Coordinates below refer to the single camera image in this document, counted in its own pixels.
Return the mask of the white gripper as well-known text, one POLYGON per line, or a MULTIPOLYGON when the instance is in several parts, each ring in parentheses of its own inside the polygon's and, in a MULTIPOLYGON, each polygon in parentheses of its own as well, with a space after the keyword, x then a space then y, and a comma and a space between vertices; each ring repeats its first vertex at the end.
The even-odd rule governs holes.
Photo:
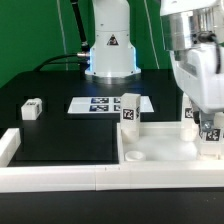
POLYGON ((170 52, 173 73, 178 87, 202 110, 199 112, 200 135, 214 129, 214 115, 224 112, 224 48, 221 48, 221 72, 216 73, 216 48, 202 44, 184 51, 180 61, 170 52))

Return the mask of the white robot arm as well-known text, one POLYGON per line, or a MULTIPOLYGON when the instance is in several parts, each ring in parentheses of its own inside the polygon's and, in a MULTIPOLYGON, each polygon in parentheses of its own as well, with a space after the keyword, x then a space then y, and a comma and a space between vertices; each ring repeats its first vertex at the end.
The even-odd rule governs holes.
MULTIPOLYGON (((86 77, 111 84, 141 73, 130 42, 127 0, 92 0, 95 43, 86 77)), ((203 132, 224 112, 224 0, 160 0, 163 43, 178 87, 203 132)))

